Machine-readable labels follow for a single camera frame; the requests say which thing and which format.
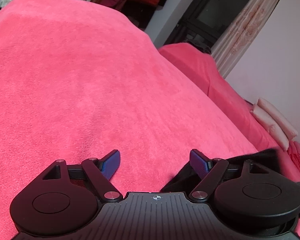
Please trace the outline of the black pants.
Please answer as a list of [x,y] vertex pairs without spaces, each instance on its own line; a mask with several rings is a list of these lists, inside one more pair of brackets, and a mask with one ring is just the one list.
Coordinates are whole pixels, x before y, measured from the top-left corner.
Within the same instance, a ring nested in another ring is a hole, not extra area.
[[213,158],[211,171],[204,179],[200,179],[190,161],[175,175],[161,190],[161,193],[183,192],[190,200],[203,203],[213,196],[215,190],[222,183],[239,178],[246,161],[252,161],[266,168],[292,179],[288,174],[281,154],[275,148],[263,150],[253,154],[245,154],[229,159]]

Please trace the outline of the lower pale pink pillow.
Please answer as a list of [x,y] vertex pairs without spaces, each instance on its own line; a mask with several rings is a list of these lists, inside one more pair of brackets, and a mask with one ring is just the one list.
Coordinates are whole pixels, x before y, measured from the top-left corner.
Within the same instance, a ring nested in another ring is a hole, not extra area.
[[253,105],[253,109],[250,113],[284,151],[288,150],[289,140],[286,134],[279,124],[265,110],[258,105]]

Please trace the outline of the pale pink pillow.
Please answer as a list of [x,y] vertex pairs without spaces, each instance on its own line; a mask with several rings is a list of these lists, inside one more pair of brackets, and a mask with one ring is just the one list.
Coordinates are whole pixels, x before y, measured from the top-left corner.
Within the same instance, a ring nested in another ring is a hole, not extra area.
[[298,136],[296,128],[287,120],[287,118],[269,101],[264,98],[259,98],[257,105],[266,111],[280,126],[289,140],[293,140]]
[[279,124],[265,110],[258,105],[253,105],[253,109],[250,113],[284,151],[288,150],[289,140],[286,134]]

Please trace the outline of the pink blanket near bed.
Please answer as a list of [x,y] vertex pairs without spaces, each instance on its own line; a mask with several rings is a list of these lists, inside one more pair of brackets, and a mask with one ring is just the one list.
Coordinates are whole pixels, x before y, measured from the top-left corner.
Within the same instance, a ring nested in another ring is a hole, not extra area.
[[0,11],[0,239],[12,199],[57,159],[117,149],[121,192],[159,191],[192,149],[256,148],[120,12],[79,0],[13,0]]

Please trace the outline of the pink blanket bed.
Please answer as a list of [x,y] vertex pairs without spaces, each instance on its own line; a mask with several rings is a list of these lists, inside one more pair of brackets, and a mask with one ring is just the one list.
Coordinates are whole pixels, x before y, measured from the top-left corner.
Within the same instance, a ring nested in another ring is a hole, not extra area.
[[0,239],[12,199],[57,159],[117,149],[121,192],[159,191],[192,149],[256,148],[120,12],[79,0],[13,0],[0,11]]
[[211,55],[188,43],[165,45],[159,48],[159,53],[197,85],[258,151],[277,148],[291,180],[300,181],[300,172],[287,150],[284,151],[253,117],[250,113],[253,105],[222,78]]

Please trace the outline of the upper pale pink pillow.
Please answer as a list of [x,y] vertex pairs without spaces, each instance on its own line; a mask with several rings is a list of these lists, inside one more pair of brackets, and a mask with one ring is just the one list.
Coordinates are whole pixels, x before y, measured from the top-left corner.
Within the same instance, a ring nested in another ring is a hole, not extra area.
[[264,98],[259,98],[257,105],[266,111],[280,126],[289,140],[293,140],[298,136],[296,128],[287,120],[287,118],[269,101]]

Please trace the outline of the folded red blanket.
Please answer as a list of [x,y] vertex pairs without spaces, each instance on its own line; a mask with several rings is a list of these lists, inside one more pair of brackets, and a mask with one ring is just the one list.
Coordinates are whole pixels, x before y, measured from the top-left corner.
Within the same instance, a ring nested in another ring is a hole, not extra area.
[[300,143],[297,141],[290,141],[287,152],[292,162],[300,172]]

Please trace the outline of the pink blanket far bed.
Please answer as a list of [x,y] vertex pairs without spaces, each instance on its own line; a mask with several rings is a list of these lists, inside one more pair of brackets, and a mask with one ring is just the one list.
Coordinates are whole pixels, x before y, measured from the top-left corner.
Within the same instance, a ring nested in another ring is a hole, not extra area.
[[253,117],[250,113],[253,105],[222,78],[211,55],[188,43],[165,45],[159,48],[159,53],[197,85],[258,151],[277,148],[291,180],[300,181],[300,172],[287,150],[284,151]]

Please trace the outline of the patterned beige curtain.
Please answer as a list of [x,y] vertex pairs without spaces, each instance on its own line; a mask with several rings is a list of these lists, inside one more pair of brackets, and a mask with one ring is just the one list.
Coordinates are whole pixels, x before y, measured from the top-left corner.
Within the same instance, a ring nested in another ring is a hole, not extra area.
[[226,31],[212,47],[212,57],[222,77],[234,66],[249,48],[279,0],[249,0]]

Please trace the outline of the dark window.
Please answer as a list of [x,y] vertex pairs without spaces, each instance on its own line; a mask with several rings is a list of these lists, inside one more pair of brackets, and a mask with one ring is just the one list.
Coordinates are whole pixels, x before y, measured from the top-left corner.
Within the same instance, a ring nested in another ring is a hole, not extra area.
[[186,42],[211,54],[211,48],[249,0],[193,0],[165,44]]

